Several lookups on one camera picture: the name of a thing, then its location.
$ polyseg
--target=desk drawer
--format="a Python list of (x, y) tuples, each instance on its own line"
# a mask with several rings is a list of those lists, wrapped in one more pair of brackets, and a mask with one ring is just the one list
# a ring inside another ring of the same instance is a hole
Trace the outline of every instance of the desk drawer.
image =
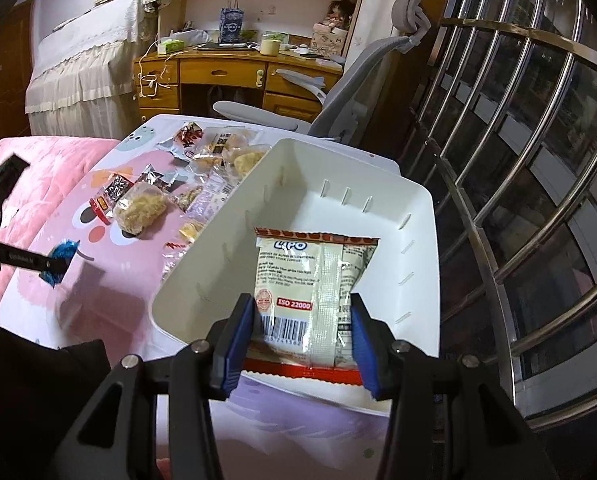
[[(162, 61), (143, 61), (141, 65), (143, 66), (143, 77), (146, 75), (155, 75), (158, 77), (159, 83), (178, 83), (177, 59), (170, 59), (169, 61), (165, 61), (165, 59)], [(136, 83), (136, 86), (138, 86), (138, 72), (140, 72), (140, 67), (138, 66), (138, 63), (134, 63), (134, 82)]]
[(295, 85), (294, 83), (285, 81), (285, 79), (276, 73), (278, 68), (291, 70), (292, 72), (299, 72), (310, 77), (323, 76), (325, 78), (325, 93), (329, 92), (330, 88), (335, 85), (340, 77), (336, 74), (319, 72), (318, 70), (312, 70), (310, 68), (269, 63), (267, 67), (267, 80), (265, 82), (266, 91), (275, 92), (277, 94), (291, 95), (294, 97), (302, 97), (303, 99), (312, 99), (313, 101), (318, 101), (314, 94), (308, 92), (306, 89), (301, 88), (300, 86)]
[(181, 83), (262, 88), (265, 63), (240, 59), (181, 59)]
[(318, 101), (265, 92), (262, 109), (311, 123), (321, 111)]
[(177, 108), (141, 108), (139, 110), (140, 121), (142, 123), (149, 121), (152, 117), (160, 114), (179, 115), (180, 113), (181, 110), (178, 110)]
[[(143, 94), (152, 95), (154, 88), (149, 88), (143, 85)], [(154, 97), (141, 97), (140, 89), (136, 90), (138, 95), (138, 107), (139, 108), (178, 108), (178, 85), (170, 85), (169, 88), (158, 87), (156, 95)]]

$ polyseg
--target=barcode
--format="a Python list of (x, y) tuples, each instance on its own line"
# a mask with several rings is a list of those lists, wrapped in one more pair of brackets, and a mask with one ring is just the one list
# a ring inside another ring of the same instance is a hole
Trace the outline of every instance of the barcode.
[(307, 321), (290, 317), (261, 316), (259, 334), (266, 339), (299, 346), (303, 344), (306, 332)]

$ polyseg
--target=pink bedspread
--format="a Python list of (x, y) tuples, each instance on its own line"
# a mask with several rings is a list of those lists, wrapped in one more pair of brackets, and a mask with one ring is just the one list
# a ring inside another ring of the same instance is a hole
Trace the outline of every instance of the pink bedspread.
[[(0, 140), (0, 162), (16, 153), (30, 166), (3, 210), (18, 209), (0, 231), (0, 242), (23, 249), (74, 186), (118, 140), (80, 137), (21, 137)], [(0, 270), (0, 301), (14, 268)]]

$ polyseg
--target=yellow cup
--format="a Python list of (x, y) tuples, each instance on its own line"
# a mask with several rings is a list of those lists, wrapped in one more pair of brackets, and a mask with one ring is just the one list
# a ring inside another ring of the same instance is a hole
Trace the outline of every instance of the yellow cup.
[(262, 40), (261, 54), (264, 56), (277, 56), (280, 51), (280, 40)]

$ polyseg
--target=lipo logo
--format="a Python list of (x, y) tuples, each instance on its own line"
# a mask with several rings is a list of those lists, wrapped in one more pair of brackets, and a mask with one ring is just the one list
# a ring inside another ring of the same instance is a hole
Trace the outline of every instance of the lipo logo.
[(305, 242), (288, 242), (287, 240), (277, 240), (274, 242), (275, 249), (294, 249), (296, 251), (304, 251), (307, 247)]

